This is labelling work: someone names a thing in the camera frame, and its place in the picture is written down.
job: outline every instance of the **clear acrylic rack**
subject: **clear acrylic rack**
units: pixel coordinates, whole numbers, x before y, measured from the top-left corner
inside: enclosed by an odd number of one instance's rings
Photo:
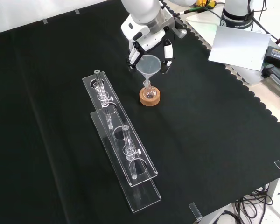
[[[83,78],[96,109],[91,117],[132,212],[161,200],[152,180],[158,175],[106,74]]]

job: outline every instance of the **table leg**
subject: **table leg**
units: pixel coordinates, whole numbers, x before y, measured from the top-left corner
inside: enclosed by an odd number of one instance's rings
[[[267,192],[267,195],[269,195],[271,198],[273,198],[275,193],[278,194],[278,192],[276,192],[276,187],[278,183],[280,183],[280,178],[269,183],[269,190]]]

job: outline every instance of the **black cloth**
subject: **black cloth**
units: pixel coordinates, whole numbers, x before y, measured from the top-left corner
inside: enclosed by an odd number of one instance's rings
[[[188,30],[168,32],[174,61],[156,74],[155,107],[127,68],[110,0],[0,34],[1,223],[192,223],[280,177],[280,123]],[[162,58],[163,47],[152,54]],[[104,71],[159,175],[162,200],[136,214],[125,201],[90,113],[82,78]]]

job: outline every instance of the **yellow object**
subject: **yellow object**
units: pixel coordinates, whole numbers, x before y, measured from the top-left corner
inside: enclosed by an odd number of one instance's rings
[[[206,4],[207,0],[197,0],[196,5],[199,6],[204,6]],[[215,1],[210,1],[208,6],[214,8],[215,7]]]

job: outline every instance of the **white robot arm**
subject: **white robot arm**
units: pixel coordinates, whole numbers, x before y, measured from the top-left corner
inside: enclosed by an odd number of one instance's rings
[[[145,52],[163,42],[165,59],[162,71],[167,71],[172,63],[173,48],[170,40],[164,39],[165,33],[171,29],[179,38],[183,38],[187,34],[185,27],[159,0],[121,1],[130,13],[121,26],[129,40],[128,65],[134,68]]]
[[[159,0],[121,0],[130,13],[121,29],[129,41],[127,63],[134,68],[142,55],[164,44],[165,60],[163,71],[168,70],[173,59],[170,40],[164,39],[169,29],[183,38],[187,31],[181,21],[174,17]],[[196,0],[169,0],[181,6],[193,5]],[[253,0],[250,8],[253,11]],[[248,13],[248,0],[226,0],[222,13],[221,26],[248,29],[252,25],[253,14]]]

